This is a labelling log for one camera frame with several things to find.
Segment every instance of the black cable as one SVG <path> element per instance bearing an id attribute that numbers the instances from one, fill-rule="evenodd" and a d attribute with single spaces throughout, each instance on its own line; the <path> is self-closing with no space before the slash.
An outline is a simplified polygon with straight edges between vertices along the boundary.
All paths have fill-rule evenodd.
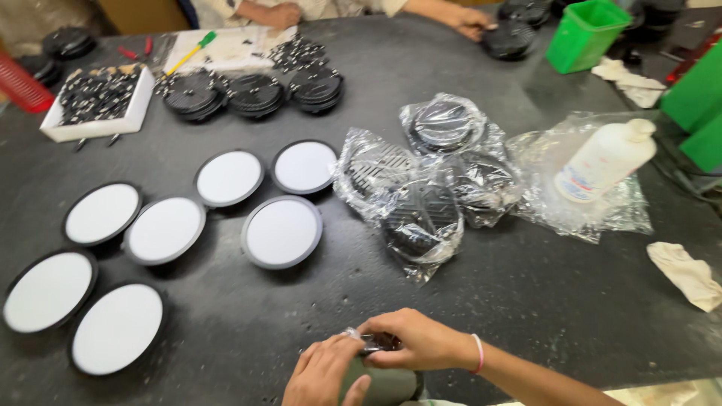
<path id="1" fill-rule="evenodd" d="M 681 170 L 682 172 L 684 172 L 684 173 L 686 173 L 686 174 L 688 174 L 688 175 L 694 175 L 694 176 L 705 176 L 705 177 L 708 177 L 708 178 L 722 178 L 722 174 L 720 174 L 720 173 L 704 173 L 704 172 L 697 172 L 696 170 L 687 170 L 687 169 L 684 169 L 684 168 L 679 164 L 679 161 L 677 161 L 677 159 L 675 158 L 675 156 L 671 153 L 671 151 L 669 150 L 669 148 L 667 148 L 667 146 L 666 146 L 663 142 L 658 142 L 657 145 L 661 145 L 661 146 L 662 146 L 662 150 L 664 150 L 664 152 L 667 154 L 667 156 L 669 156 L 669 157 L 672 159 L 672 161 L 674 161 L 674 166 L 677 167 L 677 169 Z"/>
<path id="2" fill-rule="evenodd" d="M 652 158 L 650 160 L 650 162 L 652 162 L 652 165 L 654 165 L 654 167 L 657 168 L 657 171 L 659 171 L 659 173 L 664 175 L 665 178 L 669 179 L 676 187 L 678 187 L 685 194 L 688 194 L 702 202 L 711 203 L 711 204 L 722 204 L 722 199 L 710 199 L 708 197 L 704 197 L 701 194 L 697 193 L 695 190 L 691 189 L 688 185 L 685 185 L 683 182 L 680 182 L 679 180 L 675 179 L 675 177 L 671 173 L 669 173 L 666 169 L 662 168 L 662 164 L 658 163 L 656 158 Z"/>

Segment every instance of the white plastic bottle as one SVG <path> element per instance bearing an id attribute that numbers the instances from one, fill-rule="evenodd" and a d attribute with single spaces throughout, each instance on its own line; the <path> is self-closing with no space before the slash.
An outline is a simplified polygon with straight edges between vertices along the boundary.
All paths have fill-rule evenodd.
<path id="1" fill-rule="evenodd" d="M 573 202 L 598 199 L 654 156 L 655 130 L 654 123 L 641 118 L 601 127 L 554 177 L 554 185 Z"/>

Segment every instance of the white cloth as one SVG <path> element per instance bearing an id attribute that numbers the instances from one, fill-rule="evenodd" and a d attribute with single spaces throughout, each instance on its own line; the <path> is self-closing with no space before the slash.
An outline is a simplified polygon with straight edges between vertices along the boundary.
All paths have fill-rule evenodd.
<path id="1" fill-rule="evenodd" d="M 710 312 L 722 303 L 722 287 L 712 280 L 710 266 L 695 261 L 683 246 L 653 243 L 647 246 L 647 254 L 691 304 Z"/>
<path id="2" fill-rule="evenodd" d="M 667 88 L 654 79 L 629 72 L 622 61 L 606 56 L 601 57 L 601 62 L 591 69 L 591 73 L 614 82 L 617 89 L 641 108 L 652 107 Z"/>

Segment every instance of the black workbench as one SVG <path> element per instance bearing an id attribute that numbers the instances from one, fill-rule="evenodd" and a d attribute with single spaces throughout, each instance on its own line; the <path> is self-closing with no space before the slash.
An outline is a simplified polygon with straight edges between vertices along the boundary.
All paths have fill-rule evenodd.
<path id="1" fill-rule="evenodd" d="M 146 200 L 192 194 L 193 175 L 234 147 L 268 165 L 286 144 L 315 138 L 341 149 L 350 126 L 407 145 L 397 118 L 437 92 L 472 99 L 510 135 L 546 129 L 570 111 L 626 110 L 589 72 L 560 75 L 543 57 L 554 28 L 541 29 L 526 61 L 486 57 L 478 45 L 413 16 L 304 24 L 326 45 L 348 90 L 335 111 L 311 117 L 282 108 L 261 123 L 229 113 L 192 126 L 151 100 L 143 129 L 111 148 L 92 140 L 55 144 L 42 115 L 10 108 L 0 116 L 0 286 L 39 256 L 68 246 L 61 221 L 75 199 L 109 181 L 142 187 Z M 115 54 L 108 39 L 83 63 Z M 722 267 L 722 223 L 708 205 L 679 193 L 654 168 L 640 169 L 654 236 L 604 233 L 600 245 L 507 216 L 493 229 L 467 229 L 461 252 L 430 282 L 404 278 L 377 233 L 332 191 L 314 197 L 323 238 L 292 274 L 253 266 L 240 250 L 245 216 L 281 191 L 266 178 L 236 210 L 213 212 L 199 241 L 174 264 L 151 272 L 123 254 L 100 256 L 95 295 L 122 280 L 147 280 L 173 309 L 152 355 L 101 379 L 68 360 L 72 323 L 38 336 L 0 328 L 0 404 L 264 405 L 280 403 L 300 349 L 367 317 L 408 306 L 516 355 L 609 388 L 722 375 L 722 311 L 705 314 L 652 264 L 645 247 L 681 243 Z M 427 373 L 432 398 L 486 405 L 506 396 L 465 371 Z"/>

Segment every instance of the human hand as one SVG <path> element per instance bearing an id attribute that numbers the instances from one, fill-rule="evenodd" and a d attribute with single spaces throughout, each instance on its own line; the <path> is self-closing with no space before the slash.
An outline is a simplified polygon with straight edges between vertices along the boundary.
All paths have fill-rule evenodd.
<path id="1" fill-rule="evenodd" d="M 351 359 L 363 346 L 362 340 L 345 334 L 314 342 L 298 359 L 283 394 L 282 406 L 337 406 L 344 375 Z M 357 379 L 342 406 L 360 406 L 370 384 L 368 375 Z"/>
<path id="2" fill-rule="evenodd" d="M 301 8 L 296 3 L 285 2 L 273 7 L 267 7 L 253 21 L 260 25 L 285 30 L 288 27 L 298 25 L 301 18 Z"/>
<path id="3" fill-rule="evenodd" d="M 399 351 L 378 351 L 366 357 L 364 363 L 376 368 L 415 371 L 464 368 L 474 371 L 479 366 L 479 348 L 474 337 L 410 308 L 372 317 L 358 330 L 361 334 L 394 334 L 404 345 Z"/>
<path id="4" fill-rule="evenodd" d="M 484 30 L 494 30 L 497 27 L 488 14 L 452 3 L 445 7 L 441 21 L 474 42 L 482 40 Z"/>

